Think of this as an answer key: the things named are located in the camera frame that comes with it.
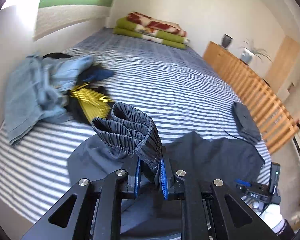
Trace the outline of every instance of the bed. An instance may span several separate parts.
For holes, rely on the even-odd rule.
[[[193,130],[205,139],[239,137],[231,114],[231,105],[239,98],[191,48],[175,49],[103,29],[64,52],[93,55],[96,62],[113,69],[116,75],[98,85],[105,86],[114,101],[150,115],[163,143]],[[11,147],[3,123],[1,200],[35,223],[71,187],[67,158],[94,134],[89,125],[74,121],[38,122]],[[263,141],[256,148],[265,160],[258,182],[267,184],[271,158]]]

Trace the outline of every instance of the metal bolt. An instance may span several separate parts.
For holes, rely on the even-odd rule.
[[[117,170],[115,172],[115,174],[117,174],[118,176],[123,176],[124,174],[126,174],[126,171],[125,170]]]
[[[80,179],[79,180],[79,185],[80,186],[85,186],[89,183],[89,181],[87,179]]]
[[[179,177],[183,177],[183,176],[186,174],[186,172],[183,171],[183,170],[178,170],[178,171],[176,172],[176,174],[177,174],[177,176],[179,176]]]
[[[223,181],[221,179],[215,179],[213,181],[213,184],[216,185],[216,186],[218,186],[218,187],[220,187],[220,186],[223,185]]]

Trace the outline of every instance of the wooden headboard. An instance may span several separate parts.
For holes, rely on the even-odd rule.
[[[270,154],[299,131],[276,94],[243,61],[213,42],[209,43],[203,59],[248,107]]]

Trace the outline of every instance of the dark vase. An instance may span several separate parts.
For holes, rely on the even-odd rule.
[[[232,38],[227,34],[223,35],[221,46],[225,49],[229,47],[230,43],[232,42]]]

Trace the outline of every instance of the denim shirt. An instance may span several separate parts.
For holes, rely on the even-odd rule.
[[[37,121],[61,123],[72,119],[63,106],[77,76],[89,68],[93,56],[52,59],[28,56],[9,76],[5,93],[5,129],[16,144]]]

